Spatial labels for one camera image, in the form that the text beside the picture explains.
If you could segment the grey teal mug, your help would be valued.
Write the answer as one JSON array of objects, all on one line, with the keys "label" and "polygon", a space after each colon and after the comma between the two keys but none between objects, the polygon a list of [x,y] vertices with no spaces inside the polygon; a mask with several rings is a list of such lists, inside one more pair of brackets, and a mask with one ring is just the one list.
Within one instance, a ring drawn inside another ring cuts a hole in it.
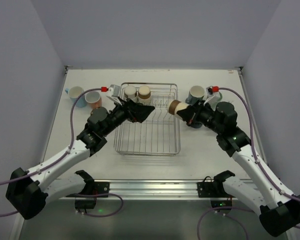
[{"label": "grey teal mug", "polygon": [[185,102],[189,105],[194,105],[196,102],[203,100],[205,93],[206,91],[202,86],[192,86],[188,92],[188,97]]}]

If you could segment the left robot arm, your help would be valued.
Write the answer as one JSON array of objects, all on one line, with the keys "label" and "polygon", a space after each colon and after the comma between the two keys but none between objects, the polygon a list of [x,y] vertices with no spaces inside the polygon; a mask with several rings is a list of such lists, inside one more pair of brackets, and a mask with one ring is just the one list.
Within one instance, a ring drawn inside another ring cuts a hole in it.
[{"label": "left robot arm", "polygon": [[83,170],[60,182],[57,178],[100,151],[107,143],[106,136],[122,123],[143,123],[154,110],[154,106],[130,99],[121,99],[111,111],[105,107],[92,110],[83,131],[72,136],[64,150],[28,170],[20,167],[14,170],[5,197],[25,220],[29,220],[38,215],[48,202],[91,190],[94,180]]}]

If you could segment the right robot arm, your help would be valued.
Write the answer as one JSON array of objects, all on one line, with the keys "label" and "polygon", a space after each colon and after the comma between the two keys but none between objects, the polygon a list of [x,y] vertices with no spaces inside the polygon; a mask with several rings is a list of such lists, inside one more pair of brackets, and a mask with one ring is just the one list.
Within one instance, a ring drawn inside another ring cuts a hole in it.
[{"label": "right robot arm", "polygon": [[215,109],[203,100],[189,105],[175,100],[168,112],[188,126],[204,125],[217,134],[219,147],[237,162],[253,181],[256,189],[226,171],[214,177],[223,191],[253,210],[263,228],[273,237],[300,224],[300,195],[295,195],[257,154],[253,141],[237,126],[238,114],[229,102]]}]

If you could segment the salmon pink mug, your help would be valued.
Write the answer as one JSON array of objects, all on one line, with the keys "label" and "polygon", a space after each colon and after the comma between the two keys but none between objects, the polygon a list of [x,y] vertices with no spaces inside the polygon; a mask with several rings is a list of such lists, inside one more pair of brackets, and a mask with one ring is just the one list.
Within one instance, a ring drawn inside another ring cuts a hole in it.
[{"label": "salmon pink mug", "polygon": [[90,91],[85,94],[85,101],[92,109],[102,106],[102,98],[98,91]]}]

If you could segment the dark blue patterned mug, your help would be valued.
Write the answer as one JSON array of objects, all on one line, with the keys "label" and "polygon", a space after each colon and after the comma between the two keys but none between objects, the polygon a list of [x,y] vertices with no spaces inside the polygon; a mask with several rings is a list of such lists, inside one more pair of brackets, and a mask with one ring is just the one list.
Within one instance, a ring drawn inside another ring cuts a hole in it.
[{"label": "dark blue patterned mug", "polygon": [[199,129],[201,128],[203,125],[200,123],[200,122],[193,122],[190,124],[190,127],[191,128],[194,128],[194,129]]}]

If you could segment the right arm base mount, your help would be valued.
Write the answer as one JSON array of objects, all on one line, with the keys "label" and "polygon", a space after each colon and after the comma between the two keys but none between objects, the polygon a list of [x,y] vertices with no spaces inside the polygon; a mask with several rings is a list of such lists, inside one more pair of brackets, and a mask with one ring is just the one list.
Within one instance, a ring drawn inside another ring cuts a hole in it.
[{"label": "right arm base mount", "polygon": [[229,171],[223,171],[214,177],[206,176],[196,183],[197,195],[199,198],[209,198],[212,208],[232,207],[233,197],[225,192],[223,183],[230,177],[236,175]]}]

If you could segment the light green cup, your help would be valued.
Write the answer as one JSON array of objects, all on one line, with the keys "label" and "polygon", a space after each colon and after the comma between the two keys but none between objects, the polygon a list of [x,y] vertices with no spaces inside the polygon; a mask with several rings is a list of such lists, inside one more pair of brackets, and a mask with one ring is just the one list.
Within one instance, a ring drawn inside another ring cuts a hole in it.
[{"label": "light green cup", "polygon": [[221,92],[218,93],[217,101],[220,102],[223,99],[223,95]]}]

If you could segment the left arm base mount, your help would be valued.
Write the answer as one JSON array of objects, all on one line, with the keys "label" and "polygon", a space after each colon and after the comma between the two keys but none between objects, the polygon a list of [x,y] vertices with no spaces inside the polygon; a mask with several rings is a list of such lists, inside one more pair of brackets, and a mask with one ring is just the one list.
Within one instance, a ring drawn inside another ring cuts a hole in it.
[{"label": "left arm base mount", "polygon": [[[110,183],[106,181],[94,181],[90,182],[84,189],[79,193],[79,195],[100,195],[109,192]],[[87,211],[93,210],[97,204],[97,198],[88,197],[87,199],[76,199],[74,202],[74,208],[77,211]]]}]

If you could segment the cream brown cup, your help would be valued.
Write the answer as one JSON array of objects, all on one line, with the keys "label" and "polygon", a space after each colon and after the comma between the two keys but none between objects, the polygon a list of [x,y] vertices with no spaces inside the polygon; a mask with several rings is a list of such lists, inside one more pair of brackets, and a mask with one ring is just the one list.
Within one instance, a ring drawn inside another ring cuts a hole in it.
[{"label": "cream brown cup", "polygon": [[179,100],[172,100],[168,103],[166,109],[169,114],[172,116],[181,119],[181,117],[177,114],[178,111],[184,110],[189,106],[189,104],[185,102],[181,102]]}]

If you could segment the light blue mug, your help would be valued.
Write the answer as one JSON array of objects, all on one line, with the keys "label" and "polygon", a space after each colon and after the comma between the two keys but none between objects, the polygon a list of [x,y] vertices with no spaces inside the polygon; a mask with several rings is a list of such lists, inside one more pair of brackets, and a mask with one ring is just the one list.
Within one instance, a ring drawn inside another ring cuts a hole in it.
[{"label": "light blue mug", "polygon": [[85,100],[85,96],[81,96],[78,100],[77,98],[84,92],[84,89],[80,86],[74,86],[71,88],[66,88],[64,90],[68,97],[72,100],[73,103],[76,103],[75,106],[77,108],[84,108],[87,106],[87,102]]}]

